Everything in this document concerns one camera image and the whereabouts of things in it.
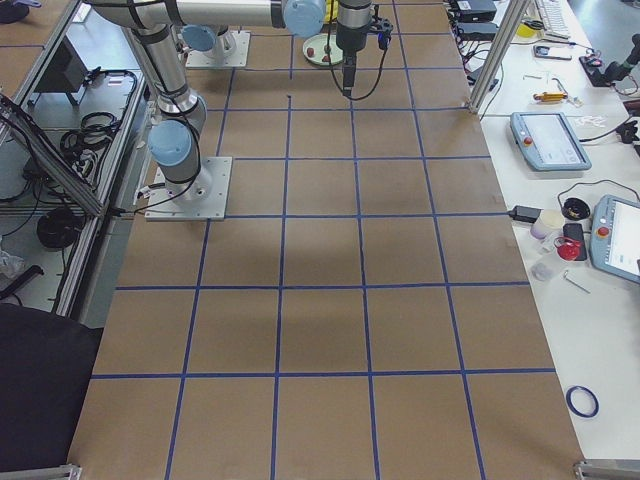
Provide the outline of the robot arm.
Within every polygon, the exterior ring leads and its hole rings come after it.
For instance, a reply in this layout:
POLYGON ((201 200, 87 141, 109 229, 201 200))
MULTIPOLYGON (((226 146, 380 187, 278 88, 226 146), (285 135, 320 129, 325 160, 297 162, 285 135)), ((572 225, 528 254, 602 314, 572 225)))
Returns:
MULTIPOLYGON (((184 67, 178 59, 173 26, 270 26, 286 28, 293 35, 310 37, 324 23, 324 1, 91 1, 103 18, 134 35, 136 58, 146 76, 166 96, 180 95, 187 87, 184 67)), ((341 93, 349 98, 357 71, 357 53, 375 34, 379 48, 388 49, 393 26, 378 15, 370 1, 340 1, 336 43, 343 52, 341 93)))
POLYGON ((158 108, 148 137, 149 150, 164 175, 169 197, 184 199, 197 189, 201 174, 205 102, 188 84, 170 26, 125 28, 123 33, 158 108))

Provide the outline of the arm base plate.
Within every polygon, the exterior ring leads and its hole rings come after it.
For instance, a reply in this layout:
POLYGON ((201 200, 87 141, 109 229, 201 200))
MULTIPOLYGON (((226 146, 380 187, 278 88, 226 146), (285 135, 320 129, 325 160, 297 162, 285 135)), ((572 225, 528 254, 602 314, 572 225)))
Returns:
POLYGON ((187 46, 188 69, 244 68, 247 64, 249 31, 216 33, 207 26, 187 25, 182 30, 182 37, 187 46))
POLYGON ((225 219, 232 174, 231 157, 204 157, 194 184, 177 199, 181 189, 174 184, 154 189, 150 208, 143 211, 150 221, 201 221, 225 219))

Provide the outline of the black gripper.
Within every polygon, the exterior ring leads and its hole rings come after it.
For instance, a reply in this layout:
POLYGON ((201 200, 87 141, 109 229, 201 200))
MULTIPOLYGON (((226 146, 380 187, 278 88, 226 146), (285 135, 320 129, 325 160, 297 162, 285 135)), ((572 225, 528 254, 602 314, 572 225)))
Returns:
POLYGON ((342 89, 352 90, 357 72, 357 51, 345 49, 342 63, 342 89))

